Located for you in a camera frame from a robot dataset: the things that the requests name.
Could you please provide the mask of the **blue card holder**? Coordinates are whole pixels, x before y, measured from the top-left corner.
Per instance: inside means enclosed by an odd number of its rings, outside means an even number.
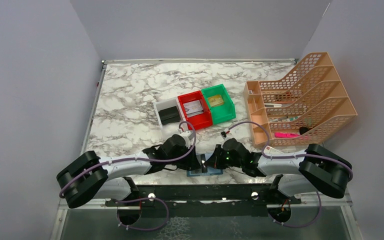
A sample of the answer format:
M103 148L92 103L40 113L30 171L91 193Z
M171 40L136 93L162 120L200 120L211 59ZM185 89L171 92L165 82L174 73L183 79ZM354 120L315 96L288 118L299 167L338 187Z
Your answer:
M208 160L211 156L210 153L204 153L204 154L205 154L206 160ZM199 162L199 156L200 155L201 154L196 155L198 162ZM216 169L216 168L212 168L209 166L207 166L207 173L201 173L201 166L198 169L186 171L187 177L207 177L207 176L222 175L222 174L223 174L222 169Z

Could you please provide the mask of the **gold credit card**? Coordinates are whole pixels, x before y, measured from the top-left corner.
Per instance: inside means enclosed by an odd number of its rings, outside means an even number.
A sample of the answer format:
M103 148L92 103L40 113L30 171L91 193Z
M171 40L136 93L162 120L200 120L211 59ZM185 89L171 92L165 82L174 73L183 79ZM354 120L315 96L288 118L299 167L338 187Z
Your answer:
M225 103L223 97L220 94L208 97L207 101L209 107L211 108L222 106Z

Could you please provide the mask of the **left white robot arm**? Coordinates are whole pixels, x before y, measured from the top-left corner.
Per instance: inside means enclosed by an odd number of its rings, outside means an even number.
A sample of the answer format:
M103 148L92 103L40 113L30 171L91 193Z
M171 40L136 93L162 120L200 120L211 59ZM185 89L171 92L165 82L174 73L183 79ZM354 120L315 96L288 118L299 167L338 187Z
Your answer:
M132 175L154 174L167 165L186 171L200 168L195 144L196 134L186 131L132 155L101 158L86 151L57 174L59 197L71 209L92 199L133 200L138 193Z

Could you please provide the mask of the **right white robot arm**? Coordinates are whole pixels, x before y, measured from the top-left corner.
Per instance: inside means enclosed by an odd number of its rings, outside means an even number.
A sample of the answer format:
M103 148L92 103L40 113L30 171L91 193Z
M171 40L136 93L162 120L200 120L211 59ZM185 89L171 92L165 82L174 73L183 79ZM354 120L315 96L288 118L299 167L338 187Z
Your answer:
M216 145L204 164L221 170L240 168L253 178L279 176L274 189L284 197L318 191L341 199L353 178L351 163L316 143L297 152L268 155L251 152L235 138L229 138Z

